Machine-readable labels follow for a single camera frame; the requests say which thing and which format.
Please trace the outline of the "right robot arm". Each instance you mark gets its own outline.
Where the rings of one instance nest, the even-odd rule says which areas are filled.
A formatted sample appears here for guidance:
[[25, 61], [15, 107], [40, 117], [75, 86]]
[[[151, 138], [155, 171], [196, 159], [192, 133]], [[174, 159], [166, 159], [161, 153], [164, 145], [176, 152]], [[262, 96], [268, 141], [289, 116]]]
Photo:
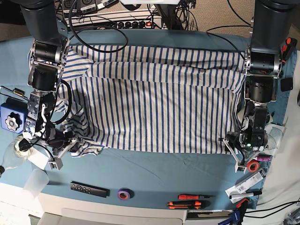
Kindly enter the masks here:
[[[17, 0], [16, 3], [34, 37], [28, 77], [28, 85], [33, 91], [27, 103], [28, 114], [19, 148], [26, 151], [43, 141], [60, 149], [70, 144], [69, 136], [64, 136], [55, 127], [66, 120], [72, 107], [70, 85], [62, 79], [69, 48], [67, 23], [57, 15], [53, 0]], [[60, 84], [68, 91], [67, 111], [61, 119], [51, 122]]]

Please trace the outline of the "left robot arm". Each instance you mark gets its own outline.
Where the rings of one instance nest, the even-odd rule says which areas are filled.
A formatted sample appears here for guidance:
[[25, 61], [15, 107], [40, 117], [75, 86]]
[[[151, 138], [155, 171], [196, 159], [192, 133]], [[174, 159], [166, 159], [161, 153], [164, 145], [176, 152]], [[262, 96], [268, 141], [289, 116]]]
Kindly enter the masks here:
[[266, 147], [265, 126], [269, 121], [267, 104], [275, 102], [283, 66], [293, 53], [297, 40], [288, 37], [298, 0], [257, 0], [250, 45], [244, 56], [244, 115], [237, 132], [228, 133], [230, 146], [244, 151]]

